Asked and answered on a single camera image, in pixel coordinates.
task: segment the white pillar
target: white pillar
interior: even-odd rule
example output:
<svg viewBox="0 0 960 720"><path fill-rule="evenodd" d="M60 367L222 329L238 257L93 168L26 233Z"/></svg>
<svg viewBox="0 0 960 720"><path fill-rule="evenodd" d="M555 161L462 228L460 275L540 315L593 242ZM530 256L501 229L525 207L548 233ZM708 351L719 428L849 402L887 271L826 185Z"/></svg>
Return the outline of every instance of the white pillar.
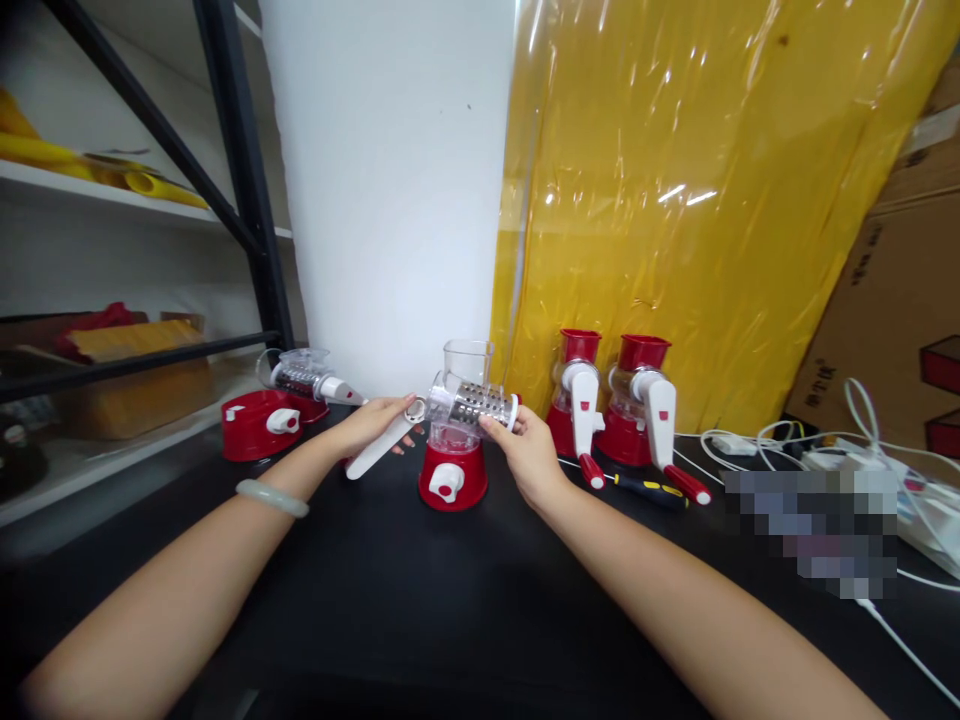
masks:
<svg viewBox="0 0 960 720"><path fill-rule="evenodd" d="M516 0L261 0L311 345L422 392L487 339Z"/></svg>

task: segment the pixelated blur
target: pixelated blur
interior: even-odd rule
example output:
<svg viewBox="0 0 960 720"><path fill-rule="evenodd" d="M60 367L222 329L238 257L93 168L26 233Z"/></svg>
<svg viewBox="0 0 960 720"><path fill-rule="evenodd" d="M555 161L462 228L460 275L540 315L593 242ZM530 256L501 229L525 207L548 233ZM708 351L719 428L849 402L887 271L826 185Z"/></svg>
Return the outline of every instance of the pixelated blur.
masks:
<svg viewBox="0 0 960 720"><path fill-rule="evenodd" d="M890 598L897 576L892 472L727 472L731 529L766 537L770 553L846 599Z"/></svg>

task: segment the black table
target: black table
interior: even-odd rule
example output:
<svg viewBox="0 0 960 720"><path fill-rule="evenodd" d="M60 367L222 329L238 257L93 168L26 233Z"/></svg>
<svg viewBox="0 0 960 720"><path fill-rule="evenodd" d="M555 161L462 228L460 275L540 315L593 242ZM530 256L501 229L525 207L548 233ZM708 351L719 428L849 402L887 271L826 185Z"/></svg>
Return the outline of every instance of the black table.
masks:
<svg viewBox="0 0 960 720"><path fill-rule="evenodd" d="M389 707L419 716L488 717L520 706L527 716L708 717L526 506L499 449L487 443L484 501L464 513L438 513L416 490L423 445L381 461L357 482L334 469L181 710L216 694L210 688L249 687L264 691L258 707L275 716L291 698L306 697L340 710ZM696 440L678 447L716 468ZM264 468L198 457L174 483L8 578L21 667ZM568 474L580 482L575 469ZM722 489L711 489L711 506L679 514L609 485L601 497L772 608L892 718L956 717L864 610L810 587L788 561L731 533ZM902 543L900 563L950 582ZM878 609L960 693L960 595L908 580L897 592Z"/></svg>

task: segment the black metal shelf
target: black metal shelf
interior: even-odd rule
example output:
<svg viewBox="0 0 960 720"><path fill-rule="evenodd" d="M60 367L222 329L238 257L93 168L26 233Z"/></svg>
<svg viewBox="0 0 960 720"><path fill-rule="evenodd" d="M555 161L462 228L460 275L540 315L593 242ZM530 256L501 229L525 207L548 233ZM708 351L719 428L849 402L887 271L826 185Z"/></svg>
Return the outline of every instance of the black metal shelf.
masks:
<svg viewBox="0 0 960 720"><path fill-rule="evenodd" d="M235 211L77 0L43 0L247 254L262 332L62 373L0 379L0 403L143 372L251 345L294 347L256 118L233 0L194 0L236 194Z"/></svg>

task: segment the white wall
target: white wall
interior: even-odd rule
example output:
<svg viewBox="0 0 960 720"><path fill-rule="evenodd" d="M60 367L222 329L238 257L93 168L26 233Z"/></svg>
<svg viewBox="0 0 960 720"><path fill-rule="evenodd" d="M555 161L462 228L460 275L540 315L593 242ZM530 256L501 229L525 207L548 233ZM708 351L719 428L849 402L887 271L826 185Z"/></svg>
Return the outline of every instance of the white wall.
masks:
<svg viewBox="0 0 960 720"><path fill-rule="evenodd" d="M515 0L262 0L306 319L368 394L490 327Z"/></svg>
<svg viewBox="0 0 960 720"><path fill-rule="evenodd" d="M119 95L60 27L37 10L6 36L0 85L50 142L80 150L150 148L141 161L184 181ZM203 88L106 31L148 93L220 190L232 188L216 107ZM280 183L273 211L286 224L279 137L266 133L264 162ZM97 310L123 301L159 319L161 310L198 312L209 339L260 329L245 255L229 236L133 225L109 212L75 214L58 207L0 202L0 315ZM295 336L306 338L296 262L281 243Z"/></svg>

